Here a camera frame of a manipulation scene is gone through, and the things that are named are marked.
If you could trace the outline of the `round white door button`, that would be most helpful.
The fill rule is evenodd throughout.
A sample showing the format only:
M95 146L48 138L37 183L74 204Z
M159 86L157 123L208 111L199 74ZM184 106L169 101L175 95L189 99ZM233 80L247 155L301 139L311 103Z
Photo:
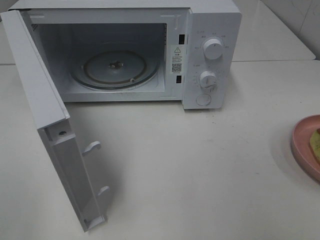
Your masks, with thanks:
M211 96L209 94L201 94L196 98L196 103L199 106L207 106L211 103Z

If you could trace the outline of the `white timer knob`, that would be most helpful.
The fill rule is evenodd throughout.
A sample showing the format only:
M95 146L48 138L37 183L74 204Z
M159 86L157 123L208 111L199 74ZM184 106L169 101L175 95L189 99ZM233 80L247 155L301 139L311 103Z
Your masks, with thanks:
M199 76L199 84L203 89L214 88L217 84L217 76L212 71L204 71Z

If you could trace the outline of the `white microwave door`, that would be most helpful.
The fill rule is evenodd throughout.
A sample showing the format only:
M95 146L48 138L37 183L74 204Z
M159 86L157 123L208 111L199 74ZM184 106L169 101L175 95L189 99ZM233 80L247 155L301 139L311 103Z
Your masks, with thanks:
M1 13L5 33L30 106L37 132L85 232L105 221L84 154L100 148L95 141L80 150L70 115L32 38L31 20L18 10Z

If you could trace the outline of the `pink round plate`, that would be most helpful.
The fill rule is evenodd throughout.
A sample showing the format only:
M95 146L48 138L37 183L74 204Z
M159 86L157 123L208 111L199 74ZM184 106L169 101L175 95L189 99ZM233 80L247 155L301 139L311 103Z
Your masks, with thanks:
M320 129L320 115L307 116L296 123L291 134L291 152L301 169L320 183L320 160L310 144L313 133Z

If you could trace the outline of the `sandwich with lettuce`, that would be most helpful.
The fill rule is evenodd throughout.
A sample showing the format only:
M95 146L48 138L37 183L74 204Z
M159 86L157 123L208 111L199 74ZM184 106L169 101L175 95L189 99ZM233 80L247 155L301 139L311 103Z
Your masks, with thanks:
M318 162L320 163L320 129L318 128L315 130L310 139L309 139L309 145L311 147L311 150L313 152L313 155Z

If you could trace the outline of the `glass microwave turntable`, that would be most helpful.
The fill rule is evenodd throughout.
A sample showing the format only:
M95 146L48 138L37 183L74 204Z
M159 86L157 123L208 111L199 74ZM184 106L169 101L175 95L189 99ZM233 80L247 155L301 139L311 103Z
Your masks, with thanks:
M149 81L160 60L131 50L108 50L96 55L76 56L69 72L81 85L97 90L121 90Z

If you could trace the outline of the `white microwave oven body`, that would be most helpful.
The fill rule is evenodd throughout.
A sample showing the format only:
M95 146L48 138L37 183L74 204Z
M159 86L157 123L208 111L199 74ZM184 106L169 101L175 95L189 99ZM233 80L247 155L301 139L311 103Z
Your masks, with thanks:
M19 0L7 11L29 17L31 37L63 102L180 101L186 110L222 106L242 14L231 0ZM203 44L222 40L221 57L209 60ZM116 90L94 89L70 74L75 58L129 50L158 58L147 82ZM201 88L200 74L217 76ZM210 104L196 103L199 95Z

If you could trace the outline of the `upper white power knob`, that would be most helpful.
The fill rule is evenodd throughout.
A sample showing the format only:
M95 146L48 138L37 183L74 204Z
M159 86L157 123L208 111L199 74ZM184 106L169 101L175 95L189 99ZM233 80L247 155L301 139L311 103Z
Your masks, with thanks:
M216 60L222 56L224 45L220 38L212 37L203 43L203 53L208 60Z

